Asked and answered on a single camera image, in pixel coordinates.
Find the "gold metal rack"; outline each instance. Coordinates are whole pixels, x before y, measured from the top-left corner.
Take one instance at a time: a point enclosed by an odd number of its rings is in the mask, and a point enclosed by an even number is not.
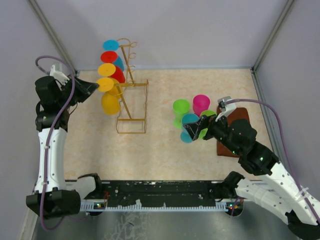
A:
[[[134,65],[130,65],[130,59],[134,59],[136,57],[136,53],[135,52],[131,52],[131,48],[135,48],[137,46],[137,42],[131,42],[129,39],[127,38],[120,38],[117,40],[118,42],[120,41],[127,41],[128,44],[124,44],[124,45],[119,45],[119,47],[121,48],[122,54],[123,54],[123,58],[126,64],[126,81],[128,81],[128,76],[130,77],[130,82],[125,82],[125,83],[117,83],[115,84],[119,95],[121,97],[121,103],[123,104],[125,111],[128,115],[128,118],[121,118],[122,115],[122,111],[120,110],[119,112],[119,116],[117,117],[116,120],[116,132],[118,134],[145,134],[147,132],[147,100],[148,100],[148,84],[149,81],[148,79],[145,80],[145,82],[143,83],[136,83],[136,81],[134,80],[133,77],[133,72],[134,70],[132,70],[132,68],[135,68]],[[124,97],[124,93],[126,91],[127,88],[136,88],[136,87],[145,87],[145,102],[144,102],[144,118],[133,118],[128,105],[126,103],[125,97]],[[119,131],[119,122],[142,122],[142,131],[133,131],[133,132],[128,132],[128,131]]]

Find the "gray wall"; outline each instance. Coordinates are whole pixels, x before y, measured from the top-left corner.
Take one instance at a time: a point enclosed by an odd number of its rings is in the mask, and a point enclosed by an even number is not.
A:
[[[320,199],[320,1],[297,0],[258,77],[301,184]]]
[[[108,39],[137,41],[140,68],[252,67],[286,0],[38,0],[75,67]]]
[[[0,1],[0,19],[0,239],[15,240],[39,169],[34,62],[58,55],[27,1]]]

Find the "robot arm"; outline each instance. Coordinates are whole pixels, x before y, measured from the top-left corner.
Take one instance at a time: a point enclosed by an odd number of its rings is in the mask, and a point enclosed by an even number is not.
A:
[[[34,194],[26,197],[26,205],[40,215],[41,196],[44,194],[43,216],[46,219],[77,214],[81,199],[95,191],[101,184],[96,173],[81,176],[71,187],[67,187],[64,176],[64,147],[68,132],[70,114],[68,108],[84,102],[97,88],[98,84],[75,78],[75,91],[67,109],[61,114],[54,126],[51,138],[46,141],[54,119],[70,95],[72,83],[61,72],[61,66],[54,64],[49,76],[35,82],[35,90],[40,98],[36,106],[35,120],[40,144],[39,174]],[[45,150],[47,149],[47,168],[45,168]]]
[[[238,196],[252,200],[274,213],[289,229],[302,239],[320,238],[320,226],[304,198],[308,198],[315,212],[320,214],[320,203],[307,191],[300,192],[294,179],[286,171],[278,157],[266,146],[256,141],[257,131],[245,119],[235,120],[230,126],[227,116],[236,109],[235,103],[225,104],[231,98],[218,101],[222,113],[203,115],[195,123],[184,124],[192,140],[199,137],[201,130],[208,128],[204,140],[217,139],[231,152],[239,155],[238,163],[248,172],[259,176],[277,194],[250,184],[239,177],[233,186]]]

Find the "plastic cup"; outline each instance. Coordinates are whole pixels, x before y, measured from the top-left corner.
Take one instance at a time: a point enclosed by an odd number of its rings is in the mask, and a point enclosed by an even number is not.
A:
[[[96,83],[99,84],[99,87],[97,88],[97,90],[99,92],[108,92],[115,85],[113,79],[110,77],[102,77],[102,78],[98,79],[96,81]]]
[[[119,67],[122,72],[125,70],[125,66],[124,66],[124,63],[122,62],[121,57],[118,56],[116,60],[113,61],[113,64]]]
[[[115,66],[115,71],[110,77],[113,78],[113,79],[118,80],[118,82],[121,83],[121,84],[124,84],[126,82],[125,75],[122,72],[121,68],[118,67],[118,66]]]
[[[117,58],[118,58],[118,54],[115,51],[105,51],[100,56],[101,61],[106,64],[113,63],[114,61],[117,60]]]
[[[120,103],[116,96],[112,96],[110,93],[106,92],[101,98],[102,109],[105,114],[114,115],[120,111]]]
[[[200,116],[203,111],[208,110],[209,106],[210,98],[206,95],[200,94],[193,98],[192,109],[197,116]]]
[[[180,134],[180,139],[182,142],[186,143],[186,144],[190,144],[192,143],[192,139],[190,137],[190,135],[188,133],[182,132]]]
[[[206,116],[212,116],[212,115],[217,115],[217,113],[215,111],[211,111],[211,110],[205,110],[201,113],[200,116],[202,115],[206,115]],[[199,133],[199,139],[204,139],[204,136],[207,134],[208,132],[208,128],[202,129]]]
[[[183,116],[181,123],[183,126],[184,124],[195,123],[198,120],[199,120],[199,117],[197,115],[195,115],[194,113],[188,113]],[[182,132],[189,135],[188,131],[184,127],[182,127]]]
[[[109,77],[116,72],[116,68],[112,63],[104,63],[98,68],[98,74],[103,77]]]
[[[202,116],[202,115],[206,115],[206,116],[209,117],[209,116],[212,116],[212,115],[217,115],[217,113],[215,111],[205,110],[200,114],[200,116]]]
[[[182,123],[181,123],[182,118],[184,117],[184,115],[189,113],[189,111],[190,111],[190,103],[187,100],[178,99],[178,100],[174,101],[173,113],[174,113],[175,119],[173,121],[173,125],[177,129],[182,128]]]
[[[105,41],[102,47],[105,51],[116,51],[119,48],[119,43],[114,39],[110,39]]]

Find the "pink cup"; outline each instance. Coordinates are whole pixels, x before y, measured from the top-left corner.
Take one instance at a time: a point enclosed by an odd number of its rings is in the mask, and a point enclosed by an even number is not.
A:
[[[200,94],[193,98],[192,109],[198,117],[203,111],[208,110],[209,106],[210,98],[206,95]]]

